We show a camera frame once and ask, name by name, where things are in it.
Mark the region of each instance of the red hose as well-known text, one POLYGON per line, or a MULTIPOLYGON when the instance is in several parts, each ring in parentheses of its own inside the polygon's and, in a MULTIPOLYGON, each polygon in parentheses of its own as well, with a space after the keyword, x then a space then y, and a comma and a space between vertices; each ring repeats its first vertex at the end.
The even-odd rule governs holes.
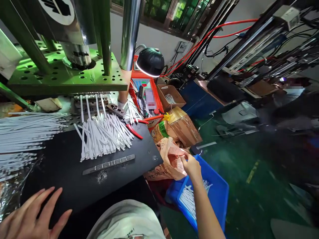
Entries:
MULTIPOLYGON (((220 28, 220 27, 223 27, 223 26, 228 26, 228 25, 235 25, 235 24, 240 24, 240 23, 247 23, 247 22, 256 22, 258 19, 247 19, 247 20, 242 20, 242 21, 236 21, 236 22, 228 22, 228 23, 224 23, 224 24, 221 24, 215 28, 213 28, 212 30, 209 31, 209 33, 207 33, 207 35, 200 41, 198 42, 191 50, 188 51, 188 53, 182 57, 177 63, 175 63, 174 65, 172 65, 167 71, 169 71, 170 69, 172 69, 174 66, 176 66, 179 62, 181 62, 183 59, 185 59, 179 66, 177 66, 174 70, 176 70, 178 67, 180 67, 191 55, 192 53, 194 53, 196 51, 196 49, 202 44, 202 42, 214 31, 216 30, 217 28, 220 28)), ((214 38, 222 38, 222 37, 228 37, 228 36, 232 36, 232 35, 235 35, 235 34, 238 34, 238 33, 241 33, 247 29, 249 29, 250 27, 246 28, 246 29, 243 29, 239 32, 236 32, 236 33, 233 33, 233 34, 229 34, 229 35, 225 35, 225 36, 216 36, 214 38)), ((164 76, 168 76, 169 74, 171 74, 173 71, 165 74, 165 75, 161 75, 161 77, 164 77, 164 76)))

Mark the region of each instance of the clear plastic film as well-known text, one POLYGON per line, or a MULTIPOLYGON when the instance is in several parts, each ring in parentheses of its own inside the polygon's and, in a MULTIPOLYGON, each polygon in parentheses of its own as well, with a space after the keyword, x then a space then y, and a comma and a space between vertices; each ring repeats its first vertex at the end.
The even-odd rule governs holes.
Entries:
POLYGON ((0 182, 0 223, 21 206, 20 197, 26 178, 35 167, 39 166, 40 162, 41 159, 38 159, 34 164, 17 171, 16 177, 0 182))

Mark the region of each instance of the hand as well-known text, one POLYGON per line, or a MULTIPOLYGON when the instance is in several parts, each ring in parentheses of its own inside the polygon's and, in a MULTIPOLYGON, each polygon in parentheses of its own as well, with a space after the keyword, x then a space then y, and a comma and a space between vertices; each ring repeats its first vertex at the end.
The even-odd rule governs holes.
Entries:
POLYGON ((71 209, 63 213, 53 229, 49 229, 50 218, 62 188, 53 193, 37 219, 41 204, 53 190, 54 187, 40 190, 7 216, 0 224, 0 239, 57 239, 72 213, 71 209))
POLYGON ((181 156, 184 169, 189 175, 194 186, 203 185, 203 177, 199 162, 190 154, 186 155, 188 161, 184 156, 181 156))

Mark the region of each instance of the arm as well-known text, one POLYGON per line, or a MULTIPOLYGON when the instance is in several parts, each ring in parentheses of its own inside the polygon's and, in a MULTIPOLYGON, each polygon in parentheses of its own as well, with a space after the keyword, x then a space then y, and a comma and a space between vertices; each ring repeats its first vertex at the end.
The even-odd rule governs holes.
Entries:
POLYGON ((225 239, 203 184, 199 162, 190 154, 182 156, 184 169, 194 186, 194 200, 199 239, 225 239))

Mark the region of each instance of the plastic bag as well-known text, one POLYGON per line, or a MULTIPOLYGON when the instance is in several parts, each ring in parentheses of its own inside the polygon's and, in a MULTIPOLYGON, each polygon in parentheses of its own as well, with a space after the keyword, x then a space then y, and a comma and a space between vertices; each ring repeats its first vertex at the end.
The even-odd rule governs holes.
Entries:
POLYGON ((163 179, 181 180, 187 174, 184 170, 181 155, 187 155, 187 152, 179 148, 172 137, 163 138, 158 143, 159 153, 163 163, 154 170, 144 174, 149 181, 158 181, 163 179))

